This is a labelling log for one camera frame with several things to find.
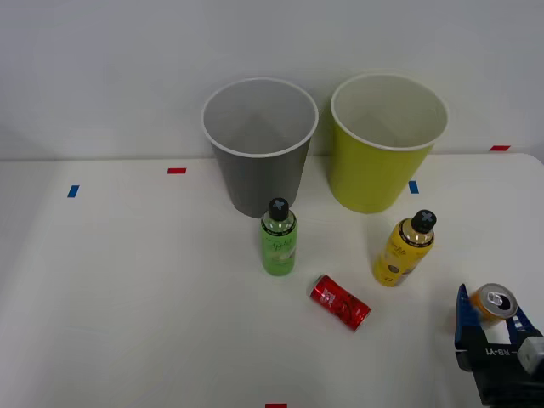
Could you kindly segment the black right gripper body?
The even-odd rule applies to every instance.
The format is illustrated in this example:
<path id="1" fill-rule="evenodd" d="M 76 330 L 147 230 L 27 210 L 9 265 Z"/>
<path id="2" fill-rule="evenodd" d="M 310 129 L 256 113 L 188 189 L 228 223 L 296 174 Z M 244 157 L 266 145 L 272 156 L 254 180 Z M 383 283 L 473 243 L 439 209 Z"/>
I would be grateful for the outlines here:
<path id="1" fill-rule="evenodd" d="M 542 407 L 543 355 L 530 357 L 517 344 L 457 343 L 459 367 L 473 374 L 485 407 Z"/>

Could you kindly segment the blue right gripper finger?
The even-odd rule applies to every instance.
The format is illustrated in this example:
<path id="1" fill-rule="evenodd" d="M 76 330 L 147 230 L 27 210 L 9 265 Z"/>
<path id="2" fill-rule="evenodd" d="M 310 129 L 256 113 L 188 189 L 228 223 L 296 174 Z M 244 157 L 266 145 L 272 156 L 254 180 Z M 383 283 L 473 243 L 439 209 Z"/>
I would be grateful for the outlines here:
<path id="1" fill-rule="evenodd" d="M 461 284 L 456 296 L 455 349 L 470 349 L 482 344 L 486 344 L 485 331 L 470 302 L 466 286 Z"/>
<path id="2" fill-rule="evenodd" d="M 507 319 L 507 330 L 511 344 L 522 344 L 528 337 L 542 337 L 523 311 Z"/>

